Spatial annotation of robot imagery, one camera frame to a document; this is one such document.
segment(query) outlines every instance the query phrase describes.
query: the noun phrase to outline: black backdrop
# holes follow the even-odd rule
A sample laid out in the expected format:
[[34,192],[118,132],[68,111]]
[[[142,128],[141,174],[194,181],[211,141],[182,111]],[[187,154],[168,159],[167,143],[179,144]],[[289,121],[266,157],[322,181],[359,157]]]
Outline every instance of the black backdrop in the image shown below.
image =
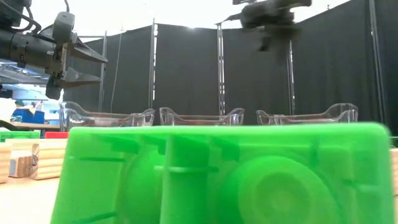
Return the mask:
[[[118,77],[112,113],[140,113],[148,108],[151,27],[122,34]],[[116,74],[120,35],[107,38],[106,73],[102,112],[111,112],[112,91]],[[103,40],[86,43],[102,52]],[[101,64],[69,58],[67,63],[79,72],[101,76]],[[100,85],[79,86],[65,91],[64,101],[74,101],[88,111],[98,111]]]
[[[103,40],[94,40],[85,43],[93,50],[102,54]],[[68,57],[67,67],[72,67],[76,71],[87,73],[89,75],[101,76],[101,64],[90,62],[78,58]],[[64,101],[72,101],[78,103],[83,109],[88,111],[98,111],[98,103],[100,100],[100,84],[92,84],[79,86],[65,90],[63,94]]]
[[154,108],[219,115],[217,57],[216,30],[159,24]]
[[398,136],[398,1],[377,0],[375,2],[387,122],[393,135]]
[[287,58],[277,49],[258,52],[258,32],[229,29],[223,37],[226,112],[244,108],[245,124],[257,124],[256,110],[289,115]]
[[380,121],[368,1],[351,0],[297,25],[295,114],[352,103],[359,120]]

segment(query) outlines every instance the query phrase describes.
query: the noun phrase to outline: clear plastic tray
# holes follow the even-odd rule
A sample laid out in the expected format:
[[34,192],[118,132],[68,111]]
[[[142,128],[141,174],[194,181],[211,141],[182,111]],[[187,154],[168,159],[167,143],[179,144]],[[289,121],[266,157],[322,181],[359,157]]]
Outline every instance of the clear plastic tray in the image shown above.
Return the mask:
[[358,108],[351,103],[335,104],[324,113],[308,115],[271,115],[257,111],[257,122],[261,125],[350,123],[358,120]]
[[114,114],[85,111],[77,103],[60,103],[60,129],[69,131],[73,127],[133,127],[152,126],[155,110],[142,113]]
[[179,115],[170,108],[160,109],[160,123],[162,125],[205,125],[232,126],[242,125],[244,109],[236,108],[224,116]]

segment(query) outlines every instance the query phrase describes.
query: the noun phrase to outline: red object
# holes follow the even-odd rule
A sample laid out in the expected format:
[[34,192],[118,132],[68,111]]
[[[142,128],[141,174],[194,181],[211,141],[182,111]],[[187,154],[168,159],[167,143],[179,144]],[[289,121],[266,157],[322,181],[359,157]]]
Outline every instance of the red object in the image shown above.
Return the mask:
[[62,133],[62,132],[47,131],[44,134],[44,138],[46,138],[46,139],[67,139],[68,137],[69,137],[69,133]]

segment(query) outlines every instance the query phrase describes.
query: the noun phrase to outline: table surface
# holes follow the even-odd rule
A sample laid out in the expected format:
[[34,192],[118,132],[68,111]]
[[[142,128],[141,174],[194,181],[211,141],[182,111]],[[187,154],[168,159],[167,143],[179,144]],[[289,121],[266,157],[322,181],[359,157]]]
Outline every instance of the table surface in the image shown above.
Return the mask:
[[60,129],[60,126],[56,124],[33,124],[33,123],[20,123],[20,122],[11,122],[11,124],[18,128]]
[[[0,184],[1,223],[50,223],[58,183],[59,178],[47,180],[9,178],[6,184]],[[395,197],[395,211],[397,219],[398,197]]]

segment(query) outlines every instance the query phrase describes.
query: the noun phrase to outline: person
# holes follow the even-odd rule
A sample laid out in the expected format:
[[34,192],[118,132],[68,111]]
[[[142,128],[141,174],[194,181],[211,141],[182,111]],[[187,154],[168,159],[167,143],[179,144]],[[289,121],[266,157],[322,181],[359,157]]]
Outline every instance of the person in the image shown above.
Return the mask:
[[35,105],[35,109],[36,109],[37,111],[43,111],[43,109],[44,109],[43,101],[40,101],[40,103],[37,103],[37,104]]

